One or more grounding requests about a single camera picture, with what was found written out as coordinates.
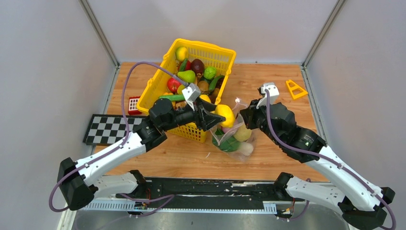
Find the yellow lemon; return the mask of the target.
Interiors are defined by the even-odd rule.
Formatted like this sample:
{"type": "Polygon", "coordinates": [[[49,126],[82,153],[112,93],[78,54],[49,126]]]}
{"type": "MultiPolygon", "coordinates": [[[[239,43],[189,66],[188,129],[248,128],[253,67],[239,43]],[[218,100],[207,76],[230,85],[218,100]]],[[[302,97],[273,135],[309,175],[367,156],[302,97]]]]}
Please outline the yellow lemon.
{"type": "Polygon", "coordinates": [[[232,128],[236,120],[232,109],[225,104],[217,105],[215,109],[215,114],[220,115],[225,118],[225,121],[219,123],[221,127],[232,128]]]}

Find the beige pear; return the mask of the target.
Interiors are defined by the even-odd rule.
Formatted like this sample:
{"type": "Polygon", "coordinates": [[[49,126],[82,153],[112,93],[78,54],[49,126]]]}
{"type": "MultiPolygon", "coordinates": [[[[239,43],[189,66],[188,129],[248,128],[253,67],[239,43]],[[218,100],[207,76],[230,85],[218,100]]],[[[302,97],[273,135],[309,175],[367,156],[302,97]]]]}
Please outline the beige pear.
{"type": "Polygon", "coordinates": [[[246,128],[244,125],[240,126],[234,133],[234,138],[240,142],[247,141],[252,135],[252,130],[246,128]]]}

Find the clear zip top bag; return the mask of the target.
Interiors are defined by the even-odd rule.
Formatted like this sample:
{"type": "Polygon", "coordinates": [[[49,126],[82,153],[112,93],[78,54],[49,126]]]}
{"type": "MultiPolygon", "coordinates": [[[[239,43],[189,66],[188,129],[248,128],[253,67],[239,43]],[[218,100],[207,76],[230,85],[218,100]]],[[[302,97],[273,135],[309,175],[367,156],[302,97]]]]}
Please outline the clear zip top bag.
{"type": "Polygon", "coordinates": [[[247,161],[252,155],[256,145],[256,131],[247,129],[240,114],[248,104],[240,98],[235,99],[235,106],[231,109],[235,116],[232,127],[217,125],[210,129],[212,144],[220,151],[237,161],[247,161]]]}

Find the green white bok choy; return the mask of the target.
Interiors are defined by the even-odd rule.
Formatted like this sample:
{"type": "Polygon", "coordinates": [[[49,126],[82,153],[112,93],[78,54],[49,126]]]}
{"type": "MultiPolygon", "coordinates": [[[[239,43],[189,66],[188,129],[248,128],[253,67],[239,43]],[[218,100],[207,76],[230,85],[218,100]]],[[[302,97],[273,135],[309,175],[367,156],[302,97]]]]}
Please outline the green white bok choy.
{"type": "Polygon", "coordinates": [[[251,143],[237,140],[233,135],[230,136],[221,129],[217,129],[212,135],[213,145],[223,152],[248,157],[254,150],[251,143]]]}

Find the yellow plastic basket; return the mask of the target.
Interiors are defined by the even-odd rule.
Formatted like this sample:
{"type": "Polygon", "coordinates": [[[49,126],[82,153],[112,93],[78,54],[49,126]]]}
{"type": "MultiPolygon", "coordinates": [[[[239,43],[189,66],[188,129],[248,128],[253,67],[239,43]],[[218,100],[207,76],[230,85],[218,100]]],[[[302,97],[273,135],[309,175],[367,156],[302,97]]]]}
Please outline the yellow plastic basket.
{"type": "MultiPolygon", "coordinates": [[[[162,68],[167,69],[171,73],[177,73],[179,61],[176,59],[175,51],[178,47],[187,48],[189,53],[188,57],[190,59],[200,59],[205,65],[217,68],[218,74],[224,75],[222,86],[214,102],[216,105],[220,104],[222,94],[237,55],[236,52],[232,49],[223,48],[206,42],[178,38],[172,43],[167,53],[163,56],[163,60],[160,64],[162,68]]],[[[159,96],[168,91],[167,81],[169,78],[169,74],[164,73],[161,70],[156,71],[154,76],[147,82],[147,86],[140,96],[137,104],[137,109],[139,111],[148,114],[148,109],[152,107],[159,96]]],[[[206,141],[206,136],[208,134],[208,132],[199,130],[194,123],[177,127],[169,132],[201,143],[206,141]]]]}

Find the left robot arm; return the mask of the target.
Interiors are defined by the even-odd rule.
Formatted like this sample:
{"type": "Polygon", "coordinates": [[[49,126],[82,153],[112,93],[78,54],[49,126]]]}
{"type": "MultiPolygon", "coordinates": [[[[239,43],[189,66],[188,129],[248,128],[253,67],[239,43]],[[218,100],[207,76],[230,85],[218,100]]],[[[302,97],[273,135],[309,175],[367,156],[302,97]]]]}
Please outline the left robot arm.
{"type": "Polygon", "coordinates": [[[126,128],[125,136],[101,153],[73,161],[70,157],[59,165],[57,184],[52,189],[48,204],[54,212],[53,196],[60,189],[70,210],[79,210],[89,204],[102,189],[95,182],[105,173],[126,160],[144,154],[167,139],[166,131],[189,123],[207,131],[226,120],[214,113],[217,106],[197,98],[191,106],[175,110],[169,99],[155,101],[148,116],[133,129],[126,128]]]}

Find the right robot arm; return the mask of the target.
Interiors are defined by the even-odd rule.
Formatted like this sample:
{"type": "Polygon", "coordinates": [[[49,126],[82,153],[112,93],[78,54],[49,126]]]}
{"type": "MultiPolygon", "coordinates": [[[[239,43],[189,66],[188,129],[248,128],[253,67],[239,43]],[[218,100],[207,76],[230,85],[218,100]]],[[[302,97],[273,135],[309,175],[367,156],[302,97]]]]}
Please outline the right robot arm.
{"type": "Polygon", "coordinates": [[[299,198],[322,205],[359,230],[383,228],[387,217],[391,218],[391,228],[396,228],[389,206],[394,190],[360,176],[317,133],[297,125],[294,113],[282,103],[260,105],[259,100],[253,100],[240,114],[248,129],[259,129],[288,157],[312,167],[333,184],[329,188],[282,172],[273,184],[276,198],[299,198]]]}

